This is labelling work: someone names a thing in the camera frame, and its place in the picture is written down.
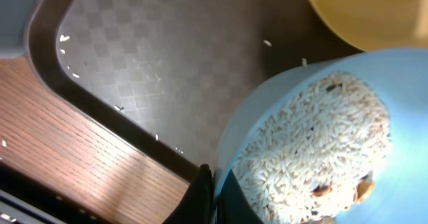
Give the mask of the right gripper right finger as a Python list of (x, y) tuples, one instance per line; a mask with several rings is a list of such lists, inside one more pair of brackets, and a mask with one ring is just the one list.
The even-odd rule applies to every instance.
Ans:
[(219, 224), (263, 224), (247, 202), (233, 171), (229, 171), (219, 196)]

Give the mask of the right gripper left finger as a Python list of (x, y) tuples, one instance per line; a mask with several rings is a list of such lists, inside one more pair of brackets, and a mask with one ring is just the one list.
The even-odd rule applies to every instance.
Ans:
[(163, 224), (209, 224), (212, 198), (211, 170), (208, 164), (202, 164), (182, 200)]

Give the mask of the leftover rice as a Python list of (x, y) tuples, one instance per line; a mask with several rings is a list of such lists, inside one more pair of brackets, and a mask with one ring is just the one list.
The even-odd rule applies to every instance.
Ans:
[(381, 99), (362, 80), (334, 72), (269, 116), (232, 171), (264, 223), (306, 223), (363, 202), (391, 149)]

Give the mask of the light blue bowl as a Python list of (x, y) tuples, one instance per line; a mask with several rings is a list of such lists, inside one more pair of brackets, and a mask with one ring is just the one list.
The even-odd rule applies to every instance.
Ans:
[(392, 152), (370, 197), (337, 223), (427, 222), (427, 50), (385, 49), (296, 67), (258, 86), (229, 119), (217, 149), (218, 198), (238, 152), (267, 117), (312, 82), (332, 72), (356, 76), (383, 101), (391, 119)]

